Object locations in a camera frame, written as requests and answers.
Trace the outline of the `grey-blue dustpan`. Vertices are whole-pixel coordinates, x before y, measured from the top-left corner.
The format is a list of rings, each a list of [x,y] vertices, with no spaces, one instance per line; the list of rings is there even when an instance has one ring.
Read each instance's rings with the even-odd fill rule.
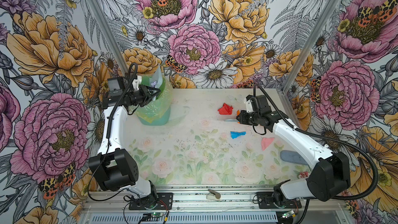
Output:
[[[163,76],[160,66],[157,67],[155,73],[150,79],[150,85],[152,88],[160,89],[163,84]]]

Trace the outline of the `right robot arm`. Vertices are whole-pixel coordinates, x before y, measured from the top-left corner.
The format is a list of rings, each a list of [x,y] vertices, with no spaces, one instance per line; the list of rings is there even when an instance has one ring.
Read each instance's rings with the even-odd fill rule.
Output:
[[[248,95],[246,109],[236,117],[240,124],[262,126],[287,142],[312,170],[309,177],[285,181],[274,187],[274,203],[281,207],[297,198],[314,198],[325,202],[336,197],[350,185],[349,159],[342,152],[333,152],[309,135],[300,132],[289,117],[272,110],[265,95]]]

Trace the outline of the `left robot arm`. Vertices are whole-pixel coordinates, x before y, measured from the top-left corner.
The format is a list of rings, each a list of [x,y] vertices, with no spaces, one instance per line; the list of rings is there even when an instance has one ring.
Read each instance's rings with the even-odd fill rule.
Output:
[[[122,145],[126,141],[124,124],[129,107],[144,107],[161,91],[142,84],[141,76],[133,76],[128,82],[122,77],[111,78],[108,84],[110,90],[103,101],[102,142],[97,154],[89,159],[92,177],[103,191],[118,195],[126,190],[141,206],[150,208],[159,199],[155,186],[140,177],[137,162]]]

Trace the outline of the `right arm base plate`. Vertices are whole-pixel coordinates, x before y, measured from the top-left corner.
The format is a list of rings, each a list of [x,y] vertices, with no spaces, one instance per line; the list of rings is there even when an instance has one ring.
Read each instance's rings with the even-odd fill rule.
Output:
[[[299,199],[288,200],[279,193],[263,191],[257,192],[253,198],[260,209],[300,209],[302,204]]]

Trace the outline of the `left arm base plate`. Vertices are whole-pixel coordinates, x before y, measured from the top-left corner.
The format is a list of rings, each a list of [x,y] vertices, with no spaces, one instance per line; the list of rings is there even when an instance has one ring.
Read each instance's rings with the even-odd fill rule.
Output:
[[[152,210],[171,210],[173,206],[173,193],[157,193],[155,199],[153,195],[139,198],[137,194],[132,194],[128,209],[131,211],[152,211]]]

